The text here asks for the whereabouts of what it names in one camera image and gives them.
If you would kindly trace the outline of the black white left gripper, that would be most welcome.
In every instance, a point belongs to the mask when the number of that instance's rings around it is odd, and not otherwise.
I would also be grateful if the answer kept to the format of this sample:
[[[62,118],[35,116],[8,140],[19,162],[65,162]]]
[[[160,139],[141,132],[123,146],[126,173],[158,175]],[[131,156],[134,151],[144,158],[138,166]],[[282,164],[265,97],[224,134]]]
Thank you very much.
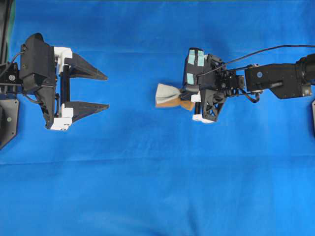
[[[39,98],[47,129],[65,131],[73,122],[109,109],[108,104],[70,102],[70,77],[106,81],[108,77],[103,72],[70,48],[43,46],[40,55],[46,79],[39,89]]]

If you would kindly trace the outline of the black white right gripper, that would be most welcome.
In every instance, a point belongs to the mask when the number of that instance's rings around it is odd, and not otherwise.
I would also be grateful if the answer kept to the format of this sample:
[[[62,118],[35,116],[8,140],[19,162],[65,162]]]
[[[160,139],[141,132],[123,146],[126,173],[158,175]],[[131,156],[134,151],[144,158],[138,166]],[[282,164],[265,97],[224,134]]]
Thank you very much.
[[[217,122],[221,109],[226,102],[225,95],[222,92],[201,89],[199,86],[186,86],[182,89],[180,98],[183,101],[194,103],[193,121],[202,123]]]

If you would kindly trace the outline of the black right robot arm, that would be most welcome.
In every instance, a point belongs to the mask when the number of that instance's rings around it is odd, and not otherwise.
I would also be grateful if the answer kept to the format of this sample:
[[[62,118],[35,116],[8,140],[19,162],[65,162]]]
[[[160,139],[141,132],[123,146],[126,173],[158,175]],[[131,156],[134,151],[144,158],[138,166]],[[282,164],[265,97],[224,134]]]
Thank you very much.
[[[305,97],[312,94],[315,83],[315,56],[301,58],[296,63],[248,65],[227,69],[223,61],[211,54],[190,50],[184,69],[180,99],[195,104],[193,119],[204,123],[216,122],[230,97],[244,95],[252,103],[269,89],[278,99]]]

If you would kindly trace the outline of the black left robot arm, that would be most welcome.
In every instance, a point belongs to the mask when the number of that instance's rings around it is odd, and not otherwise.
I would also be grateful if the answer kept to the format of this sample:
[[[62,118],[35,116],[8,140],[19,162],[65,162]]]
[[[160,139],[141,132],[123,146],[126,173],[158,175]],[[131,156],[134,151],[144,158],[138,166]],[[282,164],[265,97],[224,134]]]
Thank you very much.
[[[21,94],[38,104],[49,130],[67,130],[74,122],[109,108],[107,104],[70,100],[70,78],[106,81],[107,76],[70,48],[23,45],[14,61],[2,66],[1,94]]]

